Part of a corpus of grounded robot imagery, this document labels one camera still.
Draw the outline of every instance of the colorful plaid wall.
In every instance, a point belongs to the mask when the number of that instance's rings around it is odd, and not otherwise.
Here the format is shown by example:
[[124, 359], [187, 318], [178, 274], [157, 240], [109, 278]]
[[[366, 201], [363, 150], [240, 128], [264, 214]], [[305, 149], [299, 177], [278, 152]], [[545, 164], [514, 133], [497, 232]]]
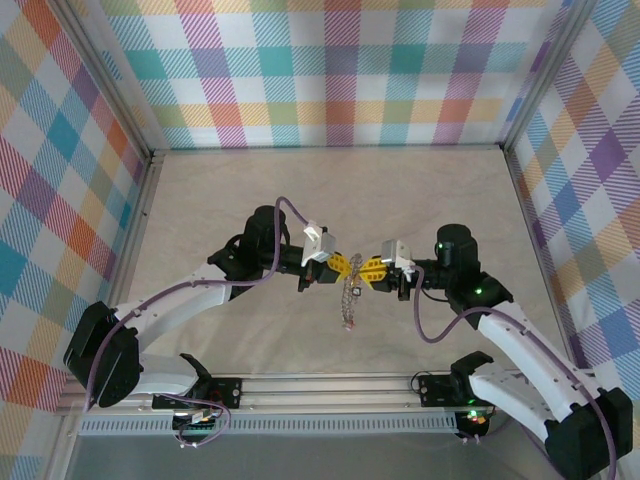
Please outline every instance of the colorful plaid wall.
[[36, 477], [62, 355], [103, 298], [143, 163], [45, 0], [0, 2], [0, 479]]
[[84, 2], [150, 143], [182, 149], [495, 143], [572, 0]]
[[598, 3], [516, 153], [574, 351], [640, 400], [640, 0]]

